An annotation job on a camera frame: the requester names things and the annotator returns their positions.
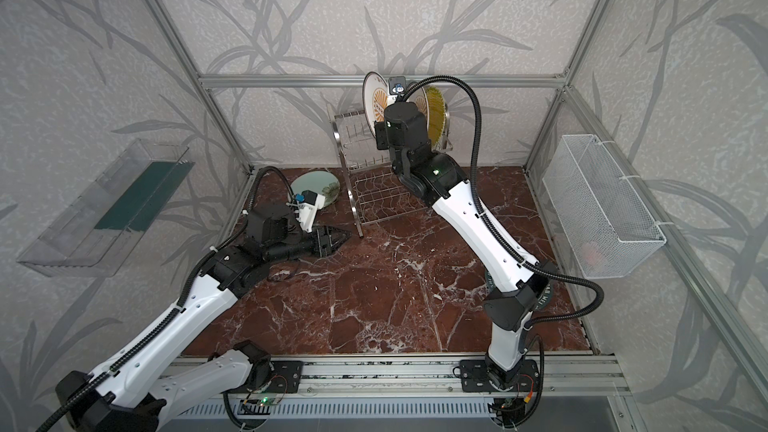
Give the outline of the yellow green striped plate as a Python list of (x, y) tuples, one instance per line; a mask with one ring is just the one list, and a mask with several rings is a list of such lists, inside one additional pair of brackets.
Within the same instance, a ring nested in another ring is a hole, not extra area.
[(428, 136), (432, 149), (443, 149), (449, 128), (449, 114), (446, 101), (442, 92), (434, 86), (427, 86), (425, 94), (429, 115)]

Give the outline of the small orange sun plate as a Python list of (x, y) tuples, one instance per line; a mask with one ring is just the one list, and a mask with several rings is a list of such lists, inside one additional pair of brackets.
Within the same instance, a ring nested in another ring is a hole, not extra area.
[(384, 111), (392, 103), (389, 82), (377, 72), (369, 72), (363, 81), (363, 106), (366, 123), (371, 130), (384, 121)]

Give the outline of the large orange sun plate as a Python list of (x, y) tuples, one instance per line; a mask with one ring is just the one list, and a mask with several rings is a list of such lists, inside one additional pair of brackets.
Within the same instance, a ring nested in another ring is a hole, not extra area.
[(428, 94), (426, 92), (427, 86), (418, 87), (407, 99), (407, 102), (416, 105), (418, 111), (424, 116), (426, 124), (429, 124), (430, 119), (430, 106), (428, 100)]

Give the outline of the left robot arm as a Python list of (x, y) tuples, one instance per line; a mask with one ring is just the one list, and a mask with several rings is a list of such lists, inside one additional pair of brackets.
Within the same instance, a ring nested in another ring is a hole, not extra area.
[(72, 371), (56, 386), (60, 407), (40, 430), (66, 419), (77, 431), (158, 431), (211, 396), (269, 381), (270, 355), (244, 341), (188, 372), (167, 367), (215, 319), (266, 280), (276, 264), (325, 258), (350, 238), (343, 228), (304, 227), (304, 206), (269, 204), (193, 267), (179, 298), (144, 331), (90, 372)]

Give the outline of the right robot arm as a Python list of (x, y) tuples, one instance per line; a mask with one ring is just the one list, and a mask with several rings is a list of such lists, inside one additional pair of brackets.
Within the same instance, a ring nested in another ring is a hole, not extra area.
[(389, 152), (401, 184), (460, 234), (489, 273), (492, 289), (483, 303), (492, 322), (487, 374), (496, 389), (510, 389), (523, 360), (524, 324), (548, 285), (525, 267), (538, 260), (474, 198), (472, 182), (458, 163), (432, 149), (427, 118), (416, 104), (375, 102), (365, 107), (365, 116), (376, 147)]

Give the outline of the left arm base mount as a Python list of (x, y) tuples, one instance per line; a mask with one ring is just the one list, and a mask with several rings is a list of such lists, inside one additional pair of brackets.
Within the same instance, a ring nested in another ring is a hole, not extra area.
[(277, 360), (257, 364), (244, 384), (229, 393), (296, 394), (304, 363), (299, 360)]

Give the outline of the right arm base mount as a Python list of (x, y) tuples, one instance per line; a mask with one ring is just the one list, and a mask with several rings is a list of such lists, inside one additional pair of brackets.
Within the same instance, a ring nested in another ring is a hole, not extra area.
[(465, 359), (453, 368), (465, 393), (522, 393), (532, 395), (539, 390), (541, 373), (533, 359), (521, 359), (511, 370), (504, 371), (490, 359)]

